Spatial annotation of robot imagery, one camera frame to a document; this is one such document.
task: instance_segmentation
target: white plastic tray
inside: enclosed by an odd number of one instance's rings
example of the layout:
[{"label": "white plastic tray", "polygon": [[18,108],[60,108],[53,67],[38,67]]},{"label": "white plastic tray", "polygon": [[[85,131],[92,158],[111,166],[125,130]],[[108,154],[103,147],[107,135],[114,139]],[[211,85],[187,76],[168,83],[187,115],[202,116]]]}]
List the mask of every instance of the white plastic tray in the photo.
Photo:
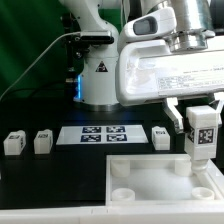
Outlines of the white plastic tray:
[{"label": "white plastic tray", "polygon": [[[186,203],[192,201],[192,190],[197,187],[209,188],[215,192],[215,199],[223,199],[224,177],[212,161],[208,162],[205,173],[180,176],[175,172],[175,160],[190,161],[188,155],[129,155],[108,156],[106,204],[166,204],[168,202]],[[130,173],[125,167],[114,161],[130,161]],[[135,200],[113,200],[112,193],[116,189],[130,189],[135,193]]]}]

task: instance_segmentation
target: blue light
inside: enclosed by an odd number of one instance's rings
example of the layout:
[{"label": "blue light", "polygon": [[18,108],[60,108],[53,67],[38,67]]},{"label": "blue light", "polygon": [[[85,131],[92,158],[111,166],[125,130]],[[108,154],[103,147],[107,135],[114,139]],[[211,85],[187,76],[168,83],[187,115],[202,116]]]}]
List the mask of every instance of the blue light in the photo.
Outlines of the blue light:
[{"label": "blue light", "polygon": [[80,100],[81,99],[81,76],[78,76],[78,94],[77,98]]}]

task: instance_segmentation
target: green backdrop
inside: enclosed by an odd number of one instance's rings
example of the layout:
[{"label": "green backdrop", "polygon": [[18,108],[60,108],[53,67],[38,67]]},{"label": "green backdrop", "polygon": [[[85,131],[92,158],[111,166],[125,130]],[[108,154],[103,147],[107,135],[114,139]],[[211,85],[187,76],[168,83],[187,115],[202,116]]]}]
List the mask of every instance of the green backdrop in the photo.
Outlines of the green backdrop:
[{"label": "green backdrop", "polygon": [[[0,94],[64,33],[60,17],[66,12],[58,0],[0,1]],[[101,10],[100,15],[120,28],[119,10]],[[65,69],[65,49],[58,42],[14,89],[64,81]],[[17,95],[29,93],[24,91]]]}]

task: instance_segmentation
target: black cable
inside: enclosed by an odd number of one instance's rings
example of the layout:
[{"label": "black cable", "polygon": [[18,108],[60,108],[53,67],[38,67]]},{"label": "black cable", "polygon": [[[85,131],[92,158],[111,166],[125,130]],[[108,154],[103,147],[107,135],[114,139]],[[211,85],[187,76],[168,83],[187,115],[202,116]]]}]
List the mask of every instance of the black cable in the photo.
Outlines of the black cable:
[{"label": "black cable", "polygon": [[35,96],[39,91],[42,91],[44,88],[47,88],[49,86],[52,86],[52,85],[57,85],[57,84],[64,84],[64,82],[62,81],[54,81],[54,82],[50,82],[50,83],[46,83],[44,84],[43,86],[37,88],[34,90],[33,93],[31,93],[28,98],[32,98],[33,96]]},{"label": "black cable", "polygon": [[54,82],[50,82],[50,83],[46,83],[44,84],[43,86],[39,87],[39,88],[21,88],[21,89],[15,89],[15,90],[12,90],[10,92],[8,92],[5,96],[4,96],[4,100],[7,99],[7,97],[13,93],[16,93],[16,92],[21,92],[21,91],[33,91],[29,96],[28,98],[32,98],[33,96],[35,96],[38,92],[40,91],[63,91],[64,88],[53,88],[53,89],[48,89],[47,87],[50,87],[52,85],[55,85],[55,84],[64,84],[64,82],[62,81],[54,81]]},{"label": "black cable", "polygon": [[11,84],[0,96],[0,101],[2,101],[2,99],[4,98],[4,96],[7,94],[7,92],[9,92],[32,68],[33,66],[55,45],[55,43],[57,43],[59,40],[61,40],[64,37],[67,36],[78,36],[80,35],[80,32],[75,32],[75,33],[67,33],[64,34],[60,37],[58,37],[56,40],[54,40],[41,54],[40,56],[37,57],[37,59],[19,76],[19,78],[13,83]]}]

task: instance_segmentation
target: white box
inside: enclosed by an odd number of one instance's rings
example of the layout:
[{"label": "white box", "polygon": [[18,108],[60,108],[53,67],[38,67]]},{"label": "white box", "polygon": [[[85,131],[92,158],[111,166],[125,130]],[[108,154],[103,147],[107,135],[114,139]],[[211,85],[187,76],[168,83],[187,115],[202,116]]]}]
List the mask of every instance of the white box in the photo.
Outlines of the white box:
[{"label": "white box", "polygon": [[51,130],[38,131],[34,139],[35,154],[48,154],[53,144],[53,134]]},{"label": "white box", "polygon": [[193,160],[216,157],[219,113],[209,106],[187,108],[191,131],[185,134],[185,152]]},{"label": "white box", "polygon": [[188,107],[186,116],[194,129],[215,127],[219,121],[219,113],[210,106]]},{"label": "white box", "polygon": [[26,145],[26,133],[24,131],[10,132],[4,141],[5,155],[20,155]]},{"label": "white box", "polygon": [[[106,206],[144,206],[153,205],[170,206],[171,204],[189,207],[195,206],[192,191],[195,188],[210,188],[215,193],[211,203],[222,202],[224,205],[224,176],[211,160],[207,168],[199,175],[185,172],[189,170],[190,156],[187,154],[163,154],[163,155],[111,155],[107,156],[106,179]],[[127,177],[117,177],[112,173],[112,161],[130,161],[130,174]],[[121,200],[112,198],[113,192],[126,190]],[[134,200],[126,200],[131,197],[129,192],[135,194]],[[208,201],[198,200],[198,208]]]},{"label": "white box", "polygon": [[152,142],[156,150],[170,150],[170,135],[166,128],[152,128]]}]

